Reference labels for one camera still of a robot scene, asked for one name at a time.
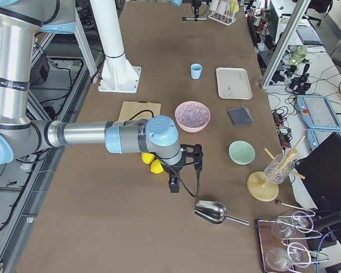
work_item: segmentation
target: metal scoop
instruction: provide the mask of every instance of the metal scoop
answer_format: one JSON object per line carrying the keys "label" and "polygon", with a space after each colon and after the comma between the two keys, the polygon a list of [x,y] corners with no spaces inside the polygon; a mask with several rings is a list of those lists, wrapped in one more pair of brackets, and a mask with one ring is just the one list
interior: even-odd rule
{"label": "metal scoop", "polygon": [[226,207],[219,202],[199,200],[194,206],[194,213],[212,224],[221,224],[229,219],[243,225],[249,225],[248,221],[228,216]]}

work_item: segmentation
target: white container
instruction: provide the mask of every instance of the white container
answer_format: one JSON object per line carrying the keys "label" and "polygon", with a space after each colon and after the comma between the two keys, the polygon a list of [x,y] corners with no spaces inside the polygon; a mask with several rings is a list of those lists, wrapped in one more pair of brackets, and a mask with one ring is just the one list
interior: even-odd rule
{"label": "white container", "polygon": [[217,89],[220,98],[250,100],[252,98],[248,73],[243,68],[216,69]]}

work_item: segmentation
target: pink bowl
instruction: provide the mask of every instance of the pink bowl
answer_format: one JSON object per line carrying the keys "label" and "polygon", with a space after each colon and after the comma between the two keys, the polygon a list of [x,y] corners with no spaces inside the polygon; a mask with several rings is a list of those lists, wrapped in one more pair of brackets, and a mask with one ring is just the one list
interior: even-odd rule
{"label": "pink bowl", "polygon": [[186,101],[179,104],[174,115],[177,124],[189,133],[201,131],[211,118],[210,110],[197,101]]}

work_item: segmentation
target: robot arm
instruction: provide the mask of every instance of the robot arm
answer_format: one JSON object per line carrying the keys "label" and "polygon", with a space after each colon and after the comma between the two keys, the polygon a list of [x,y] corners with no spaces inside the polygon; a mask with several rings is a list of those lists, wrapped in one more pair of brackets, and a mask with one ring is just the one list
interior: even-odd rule
{"label": "robot arm", "polygon": [[179,171],[190,164],[200,171],[203,153],[200,145],[180,145],[169,117],[63,123],[30,121],[26,116],[34,34],[44,28],[71,32],[74,12],[73,0],[42,0],[35,5],[32,0],[0,0],[0,164],[46,148],[104,143],[109,152],[154,153],[169,173],[171,191],[178,192]]}

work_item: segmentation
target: ice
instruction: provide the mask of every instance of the ice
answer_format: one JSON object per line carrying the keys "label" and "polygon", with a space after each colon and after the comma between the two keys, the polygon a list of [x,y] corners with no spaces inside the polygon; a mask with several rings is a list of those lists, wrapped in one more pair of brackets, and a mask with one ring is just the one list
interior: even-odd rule
{"label": "ice", "polygon": [[176,117],[183,125],[189,128],[197,128],[206,124],[209,119],[209,114],[202,107],[195,106],[195,104],[188,104],[182,106],[177,112]]}

